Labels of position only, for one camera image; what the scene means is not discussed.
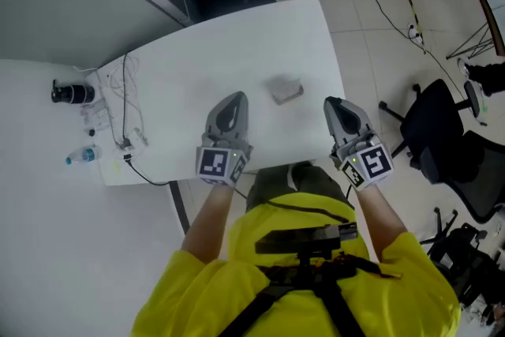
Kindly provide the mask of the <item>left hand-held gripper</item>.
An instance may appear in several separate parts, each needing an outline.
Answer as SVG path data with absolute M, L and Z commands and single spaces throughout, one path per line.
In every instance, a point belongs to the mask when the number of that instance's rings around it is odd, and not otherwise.
M 248 127 L 249 100 L 244 92 L 217 103 L 208 115 L 202 145 L 196 149 L 196 176 L 210 185 L 236 186 L 253 150 L 246 140 Z M 235 137 L 223 136 L 232 130 Z

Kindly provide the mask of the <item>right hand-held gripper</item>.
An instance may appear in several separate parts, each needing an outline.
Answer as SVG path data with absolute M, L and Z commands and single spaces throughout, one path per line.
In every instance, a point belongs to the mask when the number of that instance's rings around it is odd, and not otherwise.
M 335 144 L 330 154 L 335 167 L 344 173 L 356 191 L 375 185 L 394 172 L 391 154 L 371 129 L 372 124 L 363 109 L 346 99 L 328 96 L 324 100 L 324 114 L 334 139 L 340 133 L 343 137 L 357 136 L 343 144 Z

